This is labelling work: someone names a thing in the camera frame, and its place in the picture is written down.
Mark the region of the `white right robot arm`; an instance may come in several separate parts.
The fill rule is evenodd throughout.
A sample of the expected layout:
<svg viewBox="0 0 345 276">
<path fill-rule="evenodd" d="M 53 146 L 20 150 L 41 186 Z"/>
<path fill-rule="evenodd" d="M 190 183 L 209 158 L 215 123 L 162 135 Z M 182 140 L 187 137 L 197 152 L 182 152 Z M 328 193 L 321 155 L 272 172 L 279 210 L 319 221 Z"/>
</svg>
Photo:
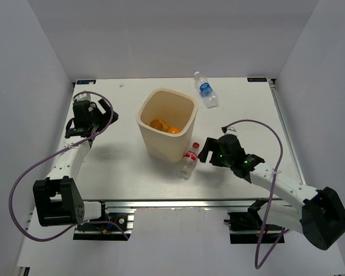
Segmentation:
<svg viewBox="0 0 345 276">
<path fill-rule="evenodd" d="M 320 250 L 327 250 L 345 233 L 345 208 L 334 189 L 299 183 L 272 169 L 264 159 L 247 154 L 235 135 L 207 138 L 198 154 L 200 162 L 228 167 L 248 183 L 272 191 L 285 205 L 258 199 L 248 208 L 249 225 L 262 229 L 277 225 L 296 231 Z"/>
</svg>

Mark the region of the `clear bottle red cap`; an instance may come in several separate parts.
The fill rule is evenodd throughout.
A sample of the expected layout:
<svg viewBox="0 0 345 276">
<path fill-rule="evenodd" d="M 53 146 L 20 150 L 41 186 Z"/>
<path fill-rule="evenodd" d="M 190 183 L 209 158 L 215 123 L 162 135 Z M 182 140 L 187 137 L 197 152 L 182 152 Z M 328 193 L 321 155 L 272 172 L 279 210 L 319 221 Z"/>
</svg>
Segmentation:
<svg viewBox="0 0 345 276">
<path fill-rule="evenodd" d="M 185 153 L 178 166 L 177 176 L 189 179 L 196 167 L 200 144 L 194 142 L 192 147 Z"/>
</svg>

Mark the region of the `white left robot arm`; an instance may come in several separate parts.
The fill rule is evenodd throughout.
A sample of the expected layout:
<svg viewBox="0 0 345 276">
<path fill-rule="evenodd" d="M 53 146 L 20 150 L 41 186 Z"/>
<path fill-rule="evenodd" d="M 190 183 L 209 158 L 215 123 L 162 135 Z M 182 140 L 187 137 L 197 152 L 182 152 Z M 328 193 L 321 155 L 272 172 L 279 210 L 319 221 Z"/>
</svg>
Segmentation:
<svg viewBox="0 0 345 276">
<path fill-rule="evenodd" d="M 84 201 L 76 186 L 81 165 L 90 151 L 95 135 L 118 120 L 105 99 L 97 103 L 85 96 L 74 101 L 73 118 L 65 128 L 64 152 L 44 180 L 33 185 L 39 223 L 43 227 L 79 225 L 90 220 L 97 229 L 105 229 L 110 215 L 99 201 Z"/>
</svg>

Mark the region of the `orange juice bottle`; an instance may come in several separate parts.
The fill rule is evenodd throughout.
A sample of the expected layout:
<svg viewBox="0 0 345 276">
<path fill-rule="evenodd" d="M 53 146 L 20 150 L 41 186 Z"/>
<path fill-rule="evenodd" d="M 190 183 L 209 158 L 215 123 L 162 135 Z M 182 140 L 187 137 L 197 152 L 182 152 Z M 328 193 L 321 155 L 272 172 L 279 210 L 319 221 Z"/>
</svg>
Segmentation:
<svg viewBox="0 0 345 276">
<path fill-rule="evenodd" d="M 158 120 L 158 119 L 152 120 L 149 125 L 151 128 L 154 128 L 158 131 L 167 132 L 169 130 L 168 123 L 166 123 L 163 120 Z"/>
<path fill-rule="evenodd" d="M 181 130 L 179 128 L 176 128 L 176 127 L 170 127 L 167 132 L 171 133 L 171 134 L 178 134 L 181 132 Z"/>
</svg>

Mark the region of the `clear bottle blue label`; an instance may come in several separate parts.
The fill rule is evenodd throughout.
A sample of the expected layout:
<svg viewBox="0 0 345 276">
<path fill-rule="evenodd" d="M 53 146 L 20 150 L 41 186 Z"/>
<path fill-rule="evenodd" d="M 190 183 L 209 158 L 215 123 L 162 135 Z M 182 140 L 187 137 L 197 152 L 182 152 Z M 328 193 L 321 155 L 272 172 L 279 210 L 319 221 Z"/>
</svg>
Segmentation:
<svg viewBox="0 0 345 276">
<path fill-rule="evenodd" d="M 214 108 L 219 105 L 217 94 L 212 89 L 211 85 L 208 82 L 208 79 L 204 77 L 199 71 L 196 71 L 194 73 L 194 83 L 207 108 Z"/>
</svg>

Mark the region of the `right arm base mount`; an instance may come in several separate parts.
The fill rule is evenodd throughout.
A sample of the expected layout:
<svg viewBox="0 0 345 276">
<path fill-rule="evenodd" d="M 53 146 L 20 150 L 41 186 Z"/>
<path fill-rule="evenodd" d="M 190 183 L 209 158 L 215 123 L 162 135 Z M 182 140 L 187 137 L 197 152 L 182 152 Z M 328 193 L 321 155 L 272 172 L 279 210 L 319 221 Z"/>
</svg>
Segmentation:
<svg viewBox="0 0 345 276">
<path fill-rule="evenodd" d="M 228 218 L 224 219 L 224 224 L 229 227 L 229 237 L 231 244 L 256 244 L 260 236 L 262 219 L 256 217 L 251 211 L 259 207 L 260 203 L 266 203 L 264 199 L 256 200 L 245 211 L 228 212 Z M 272 244 L 276 241 L 282 228 L 274 224 L 266 224 L 262 237 L 262 244 Z"/>
</svg>

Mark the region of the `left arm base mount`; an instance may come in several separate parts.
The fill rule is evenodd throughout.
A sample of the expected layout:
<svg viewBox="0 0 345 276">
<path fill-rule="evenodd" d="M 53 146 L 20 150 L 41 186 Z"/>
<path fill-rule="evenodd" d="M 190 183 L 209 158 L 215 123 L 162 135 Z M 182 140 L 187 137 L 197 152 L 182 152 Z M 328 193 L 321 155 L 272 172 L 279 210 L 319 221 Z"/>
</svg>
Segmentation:
<svg viewBox="0 0 345 276">
<path fill-rule="evenodd" d="M 132 233 L 136 209 L 119 207 L 101 201 L 100 218 L 76 226 L 73 240 L 79 241 L 127 241 Z"/>
</svg>

